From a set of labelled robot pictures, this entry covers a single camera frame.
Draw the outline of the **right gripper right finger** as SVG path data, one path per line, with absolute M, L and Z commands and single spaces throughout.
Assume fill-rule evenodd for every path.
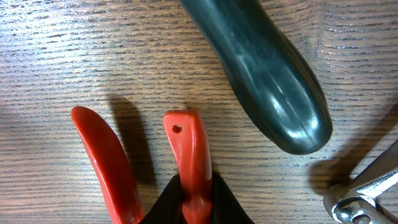
M 254 224 L 219 173 L 213 171 L 212 224 Z

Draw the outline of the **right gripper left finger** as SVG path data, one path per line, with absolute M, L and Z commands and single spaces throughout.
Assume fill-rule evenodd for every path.
M 140 224 L 183 224 L 180 176 L 173 176 Z

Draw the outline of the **red handled snips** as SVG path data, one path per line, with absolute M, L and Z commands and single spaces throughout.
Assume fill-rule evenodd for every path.
M 139 223 L 147 213 L 137 184 L 155 184 L 139 113 L 118 119 L 121 138 L 89 108 L 74 107 L 71 118 L 99 180 L 111 221 Z M 162 122 L 177 162 L 185 223 L 211 223 L 213 174 L 203 121 L 198 111 L 186 109 L 166 112 Z

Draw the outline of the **silver socket wrench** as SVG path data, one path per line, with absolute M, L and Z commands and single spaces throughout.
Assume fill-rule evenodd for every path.
M 397 223 L 397 217 L 377 203 L 377 198 L 397 183 L 397 142 L 346 185 L 330 187 L 324 208 L 338 223 Z

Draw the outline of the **black red screwdriver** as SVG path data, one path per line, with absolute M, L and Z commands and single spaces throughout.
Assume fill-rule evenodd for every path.
M 244 111 L 280 149 L 319 151 L 332 121 L 312 69 L 257 0 L 184 0 Z

